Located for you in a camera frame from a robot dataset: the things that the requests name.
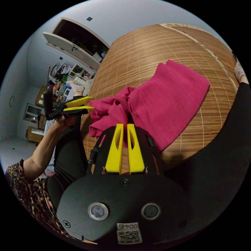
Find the screw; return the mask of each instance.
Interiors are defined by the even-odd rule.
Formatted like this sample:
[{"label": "screw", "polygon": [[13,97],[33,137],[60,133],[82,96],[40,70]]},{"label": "screw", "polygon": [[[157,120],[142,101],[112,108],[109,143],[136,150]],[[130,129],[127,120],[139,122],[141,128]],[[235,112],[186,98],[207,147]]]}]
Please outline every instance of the screw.
[{"label": "screw", "polygon": [[63,225],[64,225],[65,227],[67,227],[67,228],[70,228],[70,227],[71,227],[70,223],[69,223],[68,221],[66,221],[66,220],[63,220]]},{"label": "screw", "polygon": [[186,220],[183,220],[180,224],[179,224],[179,227],[182,228],[182,227],[185,227],[187,225],[187,221]]},{"label": "screw", "polygon": [[120,185],[121,186],[127,186],[129,184],[129,181],[127,180],[127,179],[122,179],[121,181],[120,181]]}]

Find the printed label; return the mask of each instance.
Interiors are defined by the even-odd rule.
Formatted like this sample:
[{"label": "printed label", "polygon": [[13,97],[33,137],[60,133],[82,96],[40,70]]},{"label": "printed label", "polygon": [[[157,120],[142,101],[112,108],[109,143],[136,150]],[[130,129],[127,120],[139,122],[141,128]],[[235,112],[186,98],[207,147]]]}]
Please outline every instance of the printed label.
[{"label": "printed label", "polygon": [[142,243],[138,222],[117,223],[117,237],[119,244]]}]

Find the person's arm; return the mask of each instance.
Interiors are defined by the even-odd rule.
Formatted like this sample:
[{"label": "person's arm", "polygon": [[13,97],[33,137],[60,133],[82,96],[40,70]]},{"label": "person's arm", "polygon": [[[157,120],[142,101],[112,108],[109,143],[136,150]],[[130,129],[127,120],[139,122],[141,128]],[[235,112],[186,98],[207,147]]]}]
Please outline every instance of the person's arm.
[{"label": "person's arm", "polygon": [[43,174],[51,160],[53,150],[58,142],[60,134],[67,128],[67,126],[70,126],[73,123],[73,117],[66,119],[62,116],[54,121],[41,142],[38,144],[33,155],[24,161],[23,170],[24,175],[27,178],[34,180]]},{"label": "person's arm", "polygon": [[243,76],[240,78],[240,83],[246,83],[246,84],[249,84],[249,82],[248,82],[248,79],[247,79],[246,75],[243,75]]}]

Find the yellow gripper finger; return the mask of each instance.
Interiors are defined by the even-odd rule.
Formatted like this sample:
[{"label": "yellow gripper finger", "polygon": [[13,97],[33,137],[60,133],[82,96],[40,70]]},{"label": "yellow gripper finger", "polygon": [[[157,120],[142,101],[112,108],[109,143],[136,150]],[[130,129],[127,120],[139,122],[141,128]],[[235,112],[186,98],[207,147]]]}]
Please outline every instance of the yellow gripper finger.
[{"label": "yellow gripper finger", "polygon": [[130,174],[143,172],[145,165],[134,124],[127,124],[127,142]]},{"label": "yellow gripper finger", "polygon": [[65,105],[66,105],[67,108],[77,107],[77,106],[85,105],[85,104],[89,103],[93,99],[94,98],[92,98],[92,97],[84,97],[84,98],[81,98],[81,99],[76,99],[76,100],[73,100],[71,102],[68,102]]},{"label": "yellow gripper finger", "polygon": [[117,124],[105,165],[105,169],[108,173],[121,174],[123,137],[124,125]]},{"label": "yellow gripper finger", "polygon": [[81,109],[87,109],[88,113],[95,110],[95,107],[92,106],[77,106],[77,107],[71,107],[71,108],[65,108],[63,111],[74,111],[74,110],[81,110]]}]

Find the window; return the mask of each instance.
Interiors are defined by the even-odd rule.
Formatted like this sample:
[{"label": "window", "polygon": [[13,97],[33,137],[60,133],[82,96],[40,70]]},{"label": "window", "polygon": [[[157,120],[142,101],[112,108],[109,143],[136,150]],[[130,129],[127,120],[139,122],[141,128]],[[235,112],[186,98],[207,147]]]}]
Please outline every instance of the window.
[{"label": "window", "polygon": [[27,103],[25,112],[24,112],[24,120],[37,123],[37,116],[40,115],[42,112],[42,109]]}]

